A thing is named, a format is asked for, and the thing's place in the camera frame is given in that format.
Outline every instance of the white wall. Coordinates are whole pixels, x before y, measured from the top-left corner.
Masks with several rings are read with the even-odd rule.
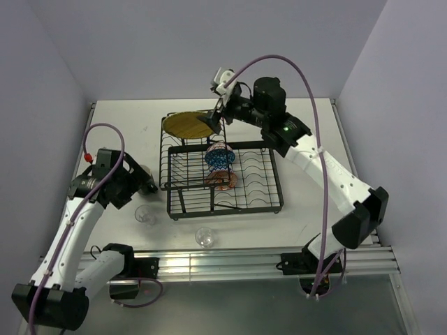
[[[10,295],[57,229],[87,104],[26,1],[0,2],[0,44],[0,328],[15,334]]]
[[[389,0],[339,98],[360,176],[390,192],[393,245],[424,334],[447,334],[447,1]]]
[[[219,66],[279,53],[338,97],[386,0],[29,0],[92,99],[207,98]],[[286,64],[249,71],[307,96]]]

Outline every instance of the gray floor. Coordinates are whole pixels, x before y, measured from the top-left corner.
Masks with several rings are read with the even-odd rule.
[[[66,334],[405,334],[388,276],[351,277],[319,303],[306,300],[295,279],[165,287],[141,309],[111,304],[104,289],[81,328]]]

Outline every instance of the wire rack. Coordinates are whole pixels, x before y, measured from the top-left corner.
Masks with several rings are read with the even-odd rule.
[[[274,152],[265,147],[264,141],[228,143],[235,154],[229,165],[238,179],[234,188],[216,189],[229,181],[206,183],[210,166],[205,162],[205,152],[213,142],[225,139],[225,131],[192,141],[181,141],[161,131],[160,188],[168,192],[167,212],[174,220],[281,211],[284,199]]]

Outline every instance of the white table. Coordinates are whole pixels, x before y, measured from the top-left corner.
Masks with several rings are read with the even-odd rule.
[[[99,101],[91,122],[107,122],[120,129],[128,152],[139,164],[151,168],[158,185],[161,118],[169,112],[213,108],[216,99],[194,100],[116,100]],[[317,99],[323,146],[349,169],[342,136],[329,99]],[[314,118],[309,99],[288,99],[287,110],[314,131]],[[226,128],[229,142],[260,140],[260,129],[235,121]],[[119,148],[117,135],[107,128],[94,129],[87,148],[95,154],[101,147]],[[217,234],[216,248],[269,248],[304,246],[321,231],[323,191],[299,167],[275,156],[284,195],[284,207],[278,214],[241,214],[174,221],[166,212],[166,192],[144,198],[138,194],[125,207],[116,210],[109,205],[96,224],[86,250],[94,244],[103,247],[110,242],[131,245],[136,251],[200,249],[194,235],[200,227]],[[86,168],[82,160],[78,173]],[[152,227],[137,222],[134,212],[142,204],[154,209],[157,224]],[[341,218],[331,202],[329,222]],[[371,244],[368,238],[364,244]]]

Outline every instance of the red connector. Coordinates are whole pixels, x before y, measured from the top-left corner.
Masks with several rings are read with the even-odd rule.
[[[92,164],[93,163],[93,157],[91,157],[91,154],[84,154],[84,159],[86,162]]]

